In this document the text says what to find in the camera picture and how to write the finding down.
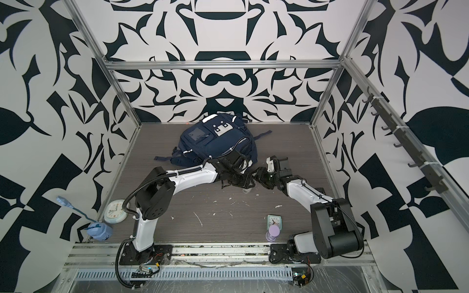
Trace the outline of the navy blue school backpack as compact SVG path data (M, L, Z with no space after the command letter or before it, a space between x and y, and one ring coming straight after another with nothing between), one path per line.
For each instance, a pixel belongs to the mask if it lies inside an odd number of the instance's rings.
M171 156L157 156L154 160L169 161L179 167L195 167L207 159L236 150L246 156L247 165L252 166L258 162L256 141L271 133L268 130L253 136L240 115L212 114L183 131Z

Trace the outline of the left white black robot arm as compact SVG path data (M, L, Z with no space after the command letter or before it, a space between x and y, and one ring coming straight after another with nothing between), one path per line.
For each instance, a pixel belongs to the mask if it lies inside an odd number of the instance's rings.
M168 171L154 168L122 204L123 211L137 221L129 239L133 249L141 253L153 246L158 219L168 210L174 195L218 181L249 189L254 186L249 175L253 164L250 156L231 150L224 156L209 157L195 167Z

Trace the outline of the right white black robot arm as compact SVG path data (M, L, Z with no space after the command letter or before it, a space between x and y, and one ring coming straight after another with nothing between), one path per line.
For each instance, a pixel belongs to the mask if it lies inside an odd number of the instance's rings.
M292 235L288 250L292 258L315 254L323 259L349 258L364 252L365 244L347 199L333 199L311 187L306 179L294 175L287 158L267 159L254 180L266 189L278 189L310 212L311 232Z

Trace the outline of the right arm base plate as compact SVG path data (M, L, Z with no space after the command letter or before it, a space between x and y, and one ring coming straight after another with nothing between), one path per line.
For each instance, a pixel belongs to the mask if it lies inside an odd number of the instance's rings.
M289 244L271 244L269 262L271 264L320 264L321 256L317 252L295 253Z

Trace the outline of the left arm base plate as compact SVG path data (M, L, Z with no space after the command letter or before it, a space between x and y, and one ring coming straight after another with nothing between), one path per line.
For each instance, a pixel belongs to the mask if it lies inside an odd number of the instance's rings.
M163 264L171 260L172 251L172 245L154 245L144 251L138 252L133 244L126 244L120 254L118 264L121 266Z

